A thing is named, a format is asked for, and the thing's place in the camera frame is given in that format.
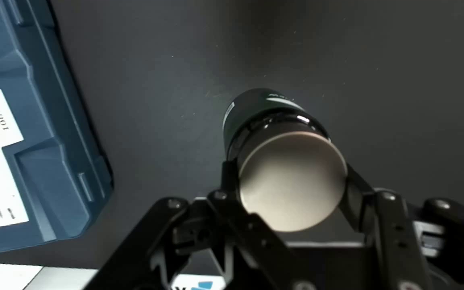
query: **screw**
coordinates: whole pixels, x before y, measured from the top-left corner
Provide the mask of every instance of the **screw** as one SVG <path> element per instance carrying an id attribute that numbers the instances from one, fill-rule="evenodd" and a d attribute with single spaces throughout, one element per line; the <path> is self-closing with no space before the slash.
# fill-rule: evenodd
<path id="1" fill-rule="evenodd" d="M 168 207 L 170 209 L 180 209 L 181 206 L 182 206 L 182 202 L 180 202 L 180 200 L 177 200 L 177 199 L 168 200 Z"/>
<path id="2" fill-rule="evenodd" d="M 440 207 L 441 209 L 450 209 L 451 208 L 451 205 L 446 202 L 445 200 L 440 200 L 440 199 L 437 199 L 434 201 L 434 204 L 438 207 Z"/>
<path id="3" fill-rule="evenodd" d="M 387 200 L 395 200 L 396 197 L 394 194 L 389 193 L 388 191 L 383 192 L 383 197 Z"/>
<path id="4" fill-rule="evenodd" d="M 293 286 L 293 290 L 316 290 L 316 287 L 309 281 L 298 281 Z"/>
<path id="5" fill-rule="evenodd" d="M 402 281 L 398 283 L 398 290 L 422 290 L 422 288 L 411 281 Z"/>
<path id="6" fill-rule="evenodd" d="M 223 191 L 215 191 L 214 192 L 214 198 L 215 199 L 225 200 L 227 198 L 227 194 L 224 193 Z"/>

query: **dark gray table surface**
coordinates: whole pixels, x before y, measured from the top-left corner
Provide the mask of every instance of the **dark gray table surface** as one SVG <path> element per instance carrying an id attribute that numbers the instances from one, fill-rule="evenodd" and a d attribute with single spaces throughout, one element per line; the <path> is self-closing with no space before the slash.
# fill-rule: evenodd
<path id="1" fill-rule="evenodd" d="M 205 195 L 254 87 L 314 114 L 372 185 L 464 204 L 464 0 L 52 2 L 116 189 L 82 237 L 2 263 L 98 268 L 158 198 Z M 337 213 L 283 237 L 358 238 Z"/>

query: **metal cap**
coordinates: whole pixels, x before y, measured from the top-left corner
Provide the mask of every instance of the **metal cap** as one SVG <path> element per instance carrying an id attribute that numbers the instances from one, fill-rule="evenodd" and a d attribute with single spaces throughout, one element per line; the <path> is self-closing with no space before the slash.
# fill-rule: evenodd
<path id="1" fill-rule="evenodd" d="M 256 144 L 239 168 L 245 209 L 272 229 L 307 229 L 328 217 L 346 185 L 346 162 L 329 140 L 313 132 L 287 132 Z"/>

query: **blue plastic case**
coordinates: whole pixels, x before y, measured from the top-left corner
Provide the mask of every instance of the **blue plastic case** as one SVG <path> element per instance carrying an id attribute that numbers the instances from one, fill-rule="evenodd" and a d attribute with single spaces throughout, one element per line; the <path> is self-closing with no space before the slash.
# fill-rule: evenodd
<path id="1" fill-rule="evenodd" d="M 110 193 L 46 0 L 0 0 L 0 252 L 81 235 Z"/>

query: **cylindrical object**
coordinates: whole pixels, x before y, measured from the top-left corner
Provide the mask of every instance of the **cylindrical object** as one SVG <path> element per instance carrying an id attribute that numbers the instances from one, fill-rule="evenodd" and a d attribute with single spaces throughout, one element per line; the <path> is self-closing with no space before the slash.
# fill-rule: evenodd
<path id="1" fill-rule="evenodd" d="M 307 229 L 329 216 L 346 185 L 346 162 L 302 107 L 269 89 L 236 97 L 223 120 L 239 196 L 276 231 Z"/>

